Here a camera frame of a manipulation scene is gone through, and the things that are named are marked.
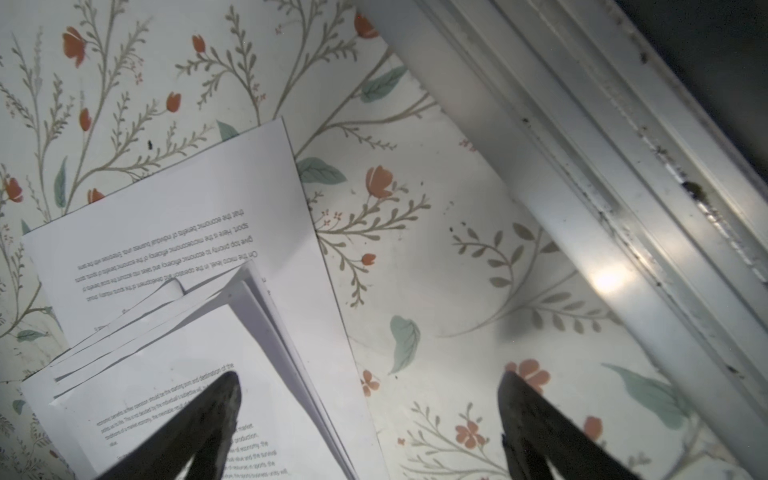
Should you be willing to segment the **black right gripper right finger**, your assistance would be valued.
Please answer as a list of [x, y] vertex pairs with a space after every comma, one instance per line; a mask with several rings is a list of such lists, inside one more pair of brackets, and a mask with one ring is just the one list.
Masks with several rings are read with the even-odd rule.
[[635, 479], [514, 372], [497, 390], [502, 445], [513, 479]]

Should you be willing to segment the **printed paper sheet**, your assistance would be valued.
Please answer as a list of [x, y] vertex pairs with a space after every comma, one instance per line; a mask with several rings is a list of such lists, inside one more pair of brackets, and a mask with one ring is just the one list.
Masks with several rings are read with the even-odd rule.
[[353, 479], [387, 477], [281, 121], [39, 227], [23, 244], [69, 342], [63, 355], [162, 287], [182, 296], [253, 263], [352, 461]]
[[239, 382], [240, 405], [225, 478], [356, 477], [251, 262], [182, 296], [160, 288], [22, 391], [76, 475], [93, 479], [227, 373]]

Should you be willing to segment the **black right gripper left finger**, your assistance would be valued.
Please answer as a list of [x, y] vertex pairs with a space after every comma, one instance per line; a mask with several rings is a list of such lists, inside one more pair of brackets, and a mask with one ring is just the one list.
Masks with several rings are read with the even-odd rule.
[[236, 430], [242, 391], [228, 371], [169, 422], [112, 466], [102, 479], [220, 479]]

